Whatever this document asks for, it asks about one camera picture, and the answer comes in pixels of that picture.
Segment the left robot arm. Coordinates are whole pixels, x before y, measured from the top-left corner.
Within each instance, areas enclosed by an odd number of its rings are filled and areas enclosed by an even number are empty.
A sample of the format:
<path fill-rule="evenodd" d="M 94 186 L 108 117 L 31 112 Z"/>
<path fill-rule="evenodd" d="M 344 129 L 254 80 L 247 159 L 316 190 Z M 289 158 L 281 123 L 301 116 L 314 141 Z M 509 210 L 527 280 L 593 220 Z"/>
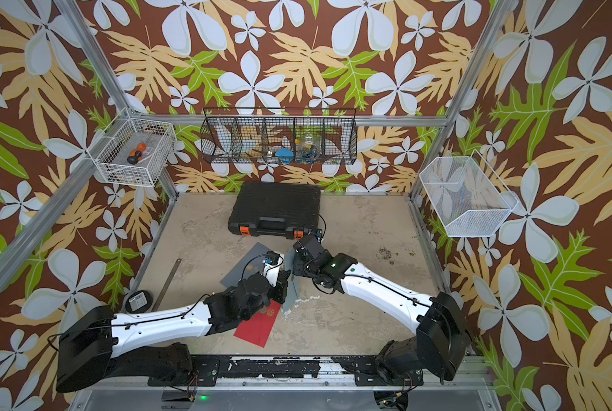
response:
<path fill-rule="evenodd" d="M 59 337 L 56 390 L 69 393 L 112 377 L 150 377 L 169 385 L 189 381 L 191 353 L 181 339 L 237 328 L 287 296 L 290 272 L 258 272 L 197 303 L 154 313 L 90 310 Z"/>

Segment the red envelope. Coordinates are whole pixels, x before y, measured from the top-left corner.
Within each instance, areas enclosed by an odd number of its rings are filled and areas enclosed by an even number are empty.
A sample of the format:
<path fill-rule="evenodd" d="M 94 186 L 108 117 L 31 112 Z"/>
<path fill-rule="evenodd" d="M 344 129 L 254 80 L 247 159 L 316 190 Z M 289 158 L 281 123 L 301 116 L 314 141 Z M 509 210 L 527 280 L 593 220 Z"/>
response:
<path fill-rule="evenodd" d="M 234 336 L 245 342 L 264 348 L 267 345 L 281 305 L 272 301 L 267 308 L 262 308 L 250 320 L 244 320 L 235 330 Z"/>

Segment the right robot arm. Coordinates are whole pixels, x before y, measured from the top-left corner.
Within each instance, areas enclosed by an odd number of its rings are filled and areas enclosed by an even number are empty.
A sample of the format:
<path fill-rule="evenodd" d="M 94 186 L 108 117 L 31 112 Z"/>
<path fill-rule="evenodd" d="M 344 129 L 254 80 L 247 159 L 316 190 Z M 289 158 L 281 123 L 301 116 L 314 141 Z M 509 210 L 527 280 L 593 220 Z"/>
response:
<path fill-rule="evenodd" d="M 375 358 L 387 385 L 398 385 L 427 370 L 441 383 L 451 381 L 466 356 L 470 329 L 457 301 L 445 292 L 429 296 L 402 287 L 372 272 L 345 253 L 333 256 L 314 236 L 293 245 L 292 270 L 316 286 L 366 301 L 398 320 L 413 336 L 390 341 Z"/>

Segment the light blue envelope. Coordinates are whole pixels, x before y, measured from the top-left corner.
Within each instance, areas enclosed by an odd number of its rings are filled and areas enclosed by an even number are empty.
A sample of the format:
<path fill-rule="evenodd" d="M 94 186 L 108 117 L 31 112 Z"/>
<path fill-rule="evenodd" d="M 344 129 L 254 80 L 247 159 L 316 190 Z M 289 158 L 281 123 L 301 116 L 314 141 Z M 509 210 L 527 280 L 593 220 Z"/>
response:
<path fill-rule="evenodd" d="M 288 282 L 285 302 L 281 305 L 281 311 L 285 316 L 287 316 L 292 311 L 292 308 L 295 307 L 299 298 L 300 298 L 299 278 L 295 276 L 291 276 Z"/>

